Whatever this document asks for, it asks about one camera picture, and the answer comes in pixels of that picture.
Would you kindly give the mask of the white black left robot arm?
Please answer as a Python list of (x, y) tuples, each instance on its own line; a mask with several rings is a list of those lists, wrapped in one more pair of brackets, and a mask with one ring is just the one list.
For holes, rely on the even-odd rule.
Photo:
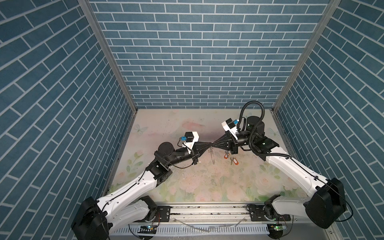
[(95, 200), (85, 199), (71, 228), (79, 240), (107, 240), (110, 233), (129, 223), (155, 219), (157, 205), (146, 192), (155, 189), (172, 174), (170, 166), (198, 158), (212, 146), (211, 143), (195, 142), (192, 147), (175, 149), (169, 142), (162, 143), (155, 151), (155, 159), (131, 182), (120, 189)]

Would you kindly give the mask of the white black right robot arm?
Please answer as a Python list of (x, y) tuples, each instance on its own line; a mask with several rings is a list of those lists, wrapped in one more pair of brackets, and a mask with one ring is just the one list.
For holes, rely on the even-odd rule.
[(265, 136), (261, 118), (252, 116), (241, 132), (238, 122), (232, 119), (222, 122), (226, 134), (216, 143), (225, 144), (232, 154), (240, 147), (249, 146), (252, 153), (282, 171), (306, 193), (305, 198), (275, 195), (265, 202), (267, 214), (306, 217), (323, 229), (340, 220), (349, 206), (341, 181), (328, 179), (290, 156), (277, 142)]

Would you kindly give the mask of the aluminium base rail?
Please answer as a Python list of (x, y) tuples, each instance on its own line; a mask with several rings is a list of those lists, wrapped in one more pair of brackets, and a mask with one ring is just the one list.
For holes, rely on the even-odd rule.
[(160, 220), (185, 224), (232, 224), (235, 222), (277, 223), (294, 217), (327, 225), (326, 207), (308, 198), (276, 197), (254, 203), (160, 204)]

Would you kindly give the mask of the aluminium corner post right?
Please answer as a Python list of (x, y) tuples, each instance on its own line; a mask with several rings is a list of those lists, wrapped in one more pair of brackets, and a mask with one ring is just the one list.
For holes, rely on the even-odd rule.
[(304, 64), (306, 63), (307, 59), (309, 58), (310, 54), (312, 53), (312, 50), (314, 49), (316, 43), (320, 39), (323, 31), (325, 30), (326, 26), (328, 25), (328, 22), (330, 21), (331, 17), (335, 13), (337, 7), (339, 6), (341, 0), (331, 0), (327, 4), (319, 22), (317, 23), (316, 27), (314, 28), (314, 31), (309, 38), (307, 44), (305, 45), (305, 48), (298, 58), (297, 64), (294, 66), (290, 76), (287, 78), (287, 82), (285, 86), (282, 88), (281, 93), (278, 96), (277, 101), (274, 103), (271, 112), (276, 116), (285, 97), (288, 95), (291, 87), (296, 81), (296, 78), (298, 77), (300, 71), (302, 70)]

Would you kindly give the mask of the aluminium corner post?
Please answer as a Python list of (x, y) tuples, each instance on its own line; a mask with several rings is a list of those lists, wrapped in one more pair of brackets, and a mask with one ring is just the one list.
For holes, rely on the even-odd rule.
[(288, 95), (291, 87), (296, 81), (296, 78), (298, 77), (300, 71), (302, 70), (304, 64), (306, 63), (307, 59), (309, 58), (310, 54), (312, 53), (312, 50), (314, 49), (316, 43), (320, 39), (323, 31), (325, 30), (326, 26), (328, 25), (328, 22), (330, 21), (331, 17), (335, 13), (337, 7), (339, 6), (341, 0), (331, 0), (327, 4), (319, 22), (317, 23), (316, 27), (314, 28), (314, 31), (309, 38), (307, 44), (305, 45), (305, 48), (298, 58), (297, 64), (294, 66), (290, 76), (287, 78), (287, 82), (285, 86), (282, 88), (281, 93), (278, 96), (277, 101), (274, 103), (271, 112), (276, 116), (285, 97)]
[(129, 90), (127, 88), (127, 85), (124, 81), (124, 78), (121, 74), (121, 71), (117, 65), (117, 62), (113, 56), (113, 53), (108, 45), (108, 42), (103, 34), (103, 31), (97, 21), (97, 18), (96, 18), (96, 15), (94, 14), (93, 12), (93, 9), (91, 7), (91, 4), (90, 4), (90, 1), (86, 1), (86, 0), (78, 0), (78, 3), (103, 51), (103, 53), (105, 54), (105, 57), (107, 59), (107, 62), (109, 64), (109, 66), (111, 67), (111, 70), (113, 71), (116, 79), (117, 79), (117, 82), (119, 84), (119, 86), (121, 87), (122, 91), (123, 91), (123, 94), (126, 98), (126, 100), (128, 101), (128, 104), (129, 106), (131, 107), (134, 115), (137, 113), (138, 109), (135, 105), (135, 102), (133, 100), (133, 98), (131, 97), (130, 93), (129, 93)]

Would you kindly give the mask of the aluminium corner post left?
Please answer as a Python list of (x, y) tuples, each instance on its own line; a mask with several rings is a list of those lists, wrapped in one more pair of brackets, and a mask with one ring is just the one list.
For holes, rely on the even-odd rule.
[(123, 91), (123, 94), (126, 98), (126, 100), (128, 101), (128, 104), (129, 106), (131, 107), (134, 115), (137, 113), (138, 109), (135, 105), (135, 102), (133, 100), (133, 98), (131, 97), (130, 93), (129, 93), (129, 90), (127, 88), (127, 85), (124, 81), (124, 78), (121, 74), (121, 71), (117, 65), (117, 62), (113, 56), (113, 53), (108, 45), (108, 42), (103, 34), (103, 31), (97, 21), (97, 18), (96, 18), (96, 15), (94, 14), (93, 12), (93, 9), (91, 7), (91, 4), (90, 4), (90, 1), (86, 1), (86, 0), (78, 0), (78, 3), (103, 51), (103, 53), (105, 54), (105, 57), (107, 59), (107, 62), (109, 64), (109, 66), (111, 67), (111, 70), (113, 71), (116, 79), (117, 79), (117, 82), (119, 84), (119, 86), (121, 87), (122, 91)]

